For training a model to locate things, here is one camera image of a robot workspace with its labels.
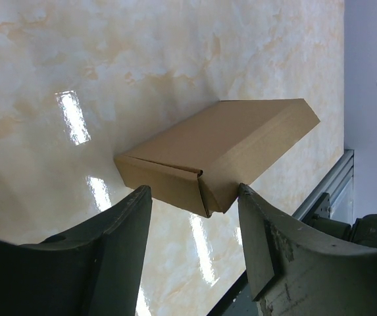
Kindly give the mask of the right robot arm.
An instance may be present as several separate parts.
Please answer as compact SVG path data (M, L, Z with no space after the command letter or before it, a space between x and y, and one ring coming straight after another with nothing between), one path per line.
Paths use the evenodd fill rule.
M354 224L350 225L323 217L316 211L312 211L303 222L314 229L346 242L377 248L377 214L358 218Z

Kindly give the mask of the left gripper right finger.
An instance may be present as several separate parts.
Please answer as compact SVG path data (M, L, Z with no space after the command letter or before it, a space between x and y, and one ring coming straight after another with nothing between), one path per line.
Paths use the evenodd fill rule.
M377 315L377 248L314 229L246 184L238 213L260 315Z

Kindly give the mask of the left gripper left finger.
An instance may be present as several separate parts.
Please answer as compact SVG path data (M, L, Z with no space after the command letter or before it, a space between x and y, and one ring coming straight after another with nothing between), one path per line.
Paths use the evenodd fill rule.
M0 240L0 315L133 315L151 210L140 186L38 244Z

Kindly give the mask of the brown cardboard box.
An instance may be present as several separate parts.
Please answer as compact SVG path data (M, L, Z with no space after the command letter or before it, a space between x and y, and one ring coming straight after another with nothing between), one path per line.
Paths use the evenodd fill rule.
M208 218L319 122L303 99L219 101L114 161L128 188Z

